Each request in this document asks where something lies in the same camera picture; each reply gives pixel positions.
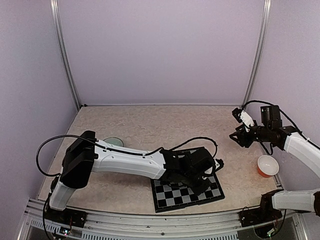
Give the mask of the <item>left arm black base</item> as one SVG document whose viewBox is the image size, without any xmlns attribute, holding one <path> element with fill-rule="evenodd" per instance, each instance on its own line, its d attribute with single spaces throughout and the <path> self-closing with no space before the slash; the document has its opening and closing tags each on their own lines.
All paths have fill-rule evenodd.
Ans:
<svg viewBox="0 0 320 240">
<path fill-rule="evenodd" d="M 44 219 L 71 227 L 84 228 L 87 213 L 81 210 L 67 208 L 75 189 L 65 186 L 60 177 L 56 176 L 50 185 L 46 204 L 44 207 Z"/>
</svg>

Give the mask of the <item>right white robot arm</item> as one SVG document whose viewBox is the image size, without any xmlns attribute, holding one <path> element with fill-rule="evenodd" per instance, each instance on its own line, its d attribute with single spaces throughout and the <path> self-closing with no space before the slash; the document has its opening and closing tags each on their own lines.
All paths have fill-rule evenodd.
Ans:
<svg viewBox="0 0 320 240">
<path fill-rule="evenodd" d="M 249 148 L 252 143 L 269 143 L 299 160 L 316 176 L 320 175 L 320 148 L 302 131 L 292 119 L 284 126 L 282 116 L 286 114 L 278 105 L 262 101 L 260 107 L 261 125 L 258 125 L 246 111 L 245 107 L 236 107 L 232 116 L 240 124 L 229 138 L 243 148 Z M 320 190 L 280 190 L 265 193 L 261 196 L 260 207 L 256 210 L 256 218 L 266 222 L 275 212 L 293 210 L 299 212 L 320 214 Z"/>
</svg>

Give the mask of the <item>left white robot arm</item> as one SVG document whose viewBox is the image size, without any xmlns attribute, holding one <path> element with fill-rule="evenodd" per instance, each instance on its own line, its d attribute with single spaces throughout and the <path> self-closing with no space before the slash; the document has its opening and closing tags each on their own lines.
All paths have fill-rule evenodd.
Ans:
<svg viewBox="0 0 320 240">
<path fill-rule="evenodd" d="M 182 184 L 195 195 L 210 186 L 209 178 L 224 167 L 205 147 L 154 151 L 107 143 L 87 130 L 65 151 L 60 175 L 51 185 L 50 214 L 63 223 L 70 218 L 67 203 L 78 189 L 87 186 L 92 172 L 112 172 L 147 177 L 165 184 Z"/>
</svg>

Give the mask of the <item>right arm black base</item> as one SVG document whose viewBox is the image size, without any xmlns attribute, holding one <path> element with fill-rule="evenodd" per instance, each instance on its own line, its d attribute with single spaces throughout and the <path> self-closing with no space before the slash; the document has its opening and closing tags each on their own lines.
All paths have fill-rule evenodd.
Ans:
<svg viewBox="0 0 320 240">
<path fill-rule="evenodd" d="M 259 225 L 282 218 L 282 212 L 275 209 L 272 204 L 272 196 L 280 190 L 272 190 L 261 196 L 260 204 L 256 208 L 245 206 L 239 213 L 239 220 L 242 227 Z"/>
</svg>

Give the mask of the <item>black grey chess board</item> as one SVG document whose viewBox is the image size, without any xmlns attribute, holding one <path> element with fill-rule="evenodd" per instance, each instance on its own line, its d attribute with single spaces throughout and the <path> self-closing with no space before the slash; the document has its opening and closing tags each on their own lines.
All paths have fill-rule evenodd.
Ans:
<svg viewBox="0 0 320 240">
<path fill-rule="evenodd" d="M 152 179 L 150 183 L 155 212 L 164 213 L 223 200 L 225 194 L 216 172 L 209 180 L 210 187 L 204 193 L 195 195 L 190 188 L 182 184 L 175 187 L 162 183 L 160 179 Z"/>
</svg>

